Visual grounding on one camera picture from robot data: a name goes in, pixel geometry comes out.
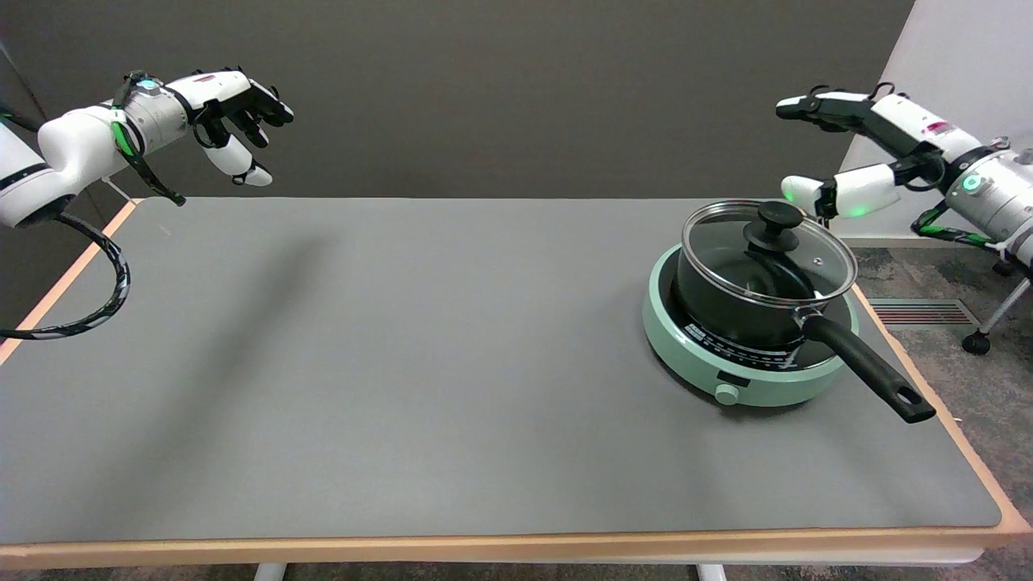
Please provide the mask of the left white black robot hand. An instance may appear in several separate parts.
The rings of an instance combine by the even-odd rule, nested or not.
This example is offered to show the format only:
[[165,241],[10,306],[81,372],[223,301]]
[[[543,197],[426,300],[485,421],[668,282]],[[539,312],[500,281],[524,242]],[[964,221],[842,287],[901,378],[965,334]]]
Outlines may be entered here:
[[167,82],[169,92],[186,112],[187,125],[215,169],[239,186],[265,187],[273,183],[270,171],[256,161],[250,148],[225,126],[227,120],[253,146],[267,148],[263,125],[282,127],[295,121],[294,110],[280,99],[274,87],[265,87],[242,69],[221,69]]

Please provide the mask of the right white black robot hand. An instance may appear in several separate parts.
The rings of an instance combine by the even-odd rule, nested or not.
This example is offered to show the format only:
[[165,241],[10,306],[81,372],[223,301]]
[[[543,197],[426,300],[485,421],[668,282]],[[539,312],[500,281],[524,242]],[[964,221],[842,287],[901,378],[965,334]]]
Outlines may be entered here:
[[963,172],[963,163],[991,153],[977,137],[897,92],[893,82],[877,85],[883,87],[889,88],[885,95],[819,85],[777,103],[782,120],[866,137],[893,158],[826,179],[788,176],[780,185],[785,201],[817,219],[857,218],[889,208],[900,201],[901,189],[943,194]]

